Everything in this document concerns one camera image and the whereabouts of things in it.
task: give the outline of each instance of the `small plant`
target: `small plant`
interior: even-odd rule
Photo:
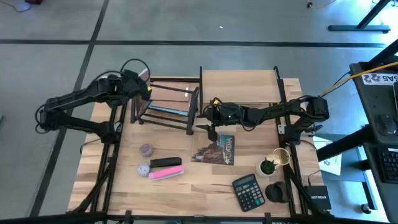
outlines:
[[[275,171],[275,166],[276,166],[276,164],[274,163],[274,161],[268,161],[267,159],[265,159],[261,163],[260,169],[263,173],[269,175]]]

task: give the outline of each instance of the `pink highlighter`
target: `pink highlighter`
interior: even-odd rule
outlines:
[[[149,180],[162,180],[168,177],[173,177],[175,175],[180,175],[184,173],[184,166],[179,165],[175,167],[170,167],[167,169],[162,169],[159,171],[149,173]]]

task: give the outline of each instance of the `calculator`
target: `calculator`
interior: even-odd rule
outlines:
[[[243,212],[255,209],[266,202],[254,174],[235,180],[232,186]]]

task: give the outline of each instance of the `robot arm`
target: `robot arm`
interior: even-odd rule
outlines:
[[[91,102],[107,103],[109,107],[119,106],[131,98],[141,95],[148,101],[151,89],[138,74],[130,70],[107,71],[95,78],[85,89],[49,98],[35,114],[37,126],[46,132],[69,128],[87,133],[96,133],[103,143],[115,143],[118,137],[114,124],[109,121],[96,123],[68,115],[65,110]]]
[[[304,102],[308,103],[306,111],[301,107],[301,103]],[[329,118],[328,104],[321,97],[302,96],[286,103],[258,109],[239,106],[235,103],[223,103],[220,99],[214,98],[199,115],[199,118],[207,118],[211,121],[211,126],[199,125],[198,127],[208,131],[209,140],[216,141],[218,134],[215,127],[217,126],[240,124],[246,131],[252,131],[268,119],[288,115],[297,115],[300,119],[291,126],[285,127],[285,140],[299,144],[300,135],[304,130],[314,122],[322,122]]]

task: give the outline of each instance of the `concrete floor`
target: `concrete floor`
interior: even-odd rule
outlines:
[[[32,208],[57,133],[38,135],[33,114],[47,98],[69,93],[83,64],[87,44],[5,44],[2,39],[90,40],[104,0],[45,0],[16,13],[0,4],[0,219],[26,217]],[[7,0],[18,8],[21,0]],[[326,0],[314,1],[323,5]],[[371,0],[338,0],[323,10],[308,10],[291,0],[109,0],[98,40],[210,40],[318,43],[383,43],[398,36],[398,9],[386,7],[373,24],[388,24],[388,34],[328,32],[330,24],[357,24]],[[96,45],[83,87],[100,72],[119,69],[141,58],[154,75],[197,76],[204,69],[272,69],[300,79],[304,94],[318,95],[348,71],[350,63],[367,61],[380,48],[236,47],[171,45]],[[131,69],[140,70],[132,64]],[[331,118],[322,133],[349,134],[367,123],[352,82],[327,96]],[[93,105],[74,110],[89,119]],[[85,134],[67,131],[40,214],[67,209]],[[331,183],[334,192],[355,194],[354,187]],[[367,219],[353,210],[358,197],[333,206],[336,216]]]

